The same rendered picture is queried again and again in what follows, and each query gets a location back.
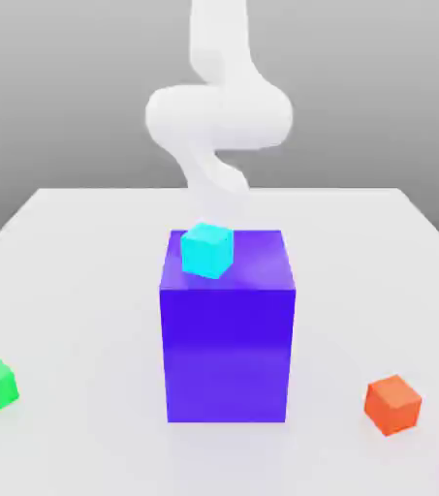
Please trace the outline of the small orange cube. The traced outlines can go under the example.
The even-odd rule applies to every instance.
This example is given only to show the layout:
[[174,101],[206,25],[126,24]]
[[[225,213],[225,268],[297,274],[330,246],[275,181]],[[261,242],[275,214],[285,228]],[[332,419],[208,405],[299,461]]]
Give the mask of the small orange cube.
[[364,412],[384,436],[414,427],[419,419],[422,397],[399,375],[370,383]]

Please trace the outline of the large purple box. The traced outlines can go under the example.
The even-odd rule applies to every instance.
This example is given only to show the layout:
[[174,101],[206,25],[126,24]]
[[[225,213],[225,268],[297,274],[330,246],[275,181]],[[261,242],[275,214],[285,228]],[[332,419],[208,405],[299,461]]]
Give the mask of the large purple box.
[[235,232],[218,279],[183,272],[181,236],[159,287],[168,420],[284,421],[297,292],[282,233]]

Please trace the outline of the small cyan cube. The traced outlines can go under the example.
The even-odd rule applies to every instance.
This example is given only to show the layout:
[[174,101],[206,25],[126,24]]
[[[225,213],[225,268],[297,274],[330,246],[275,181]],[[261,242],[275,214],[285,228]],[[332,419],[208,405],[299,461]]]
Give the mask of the small cyan cube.
[[219,279],[234,261],[234,231],[199,223],[180,238],[182,270]]

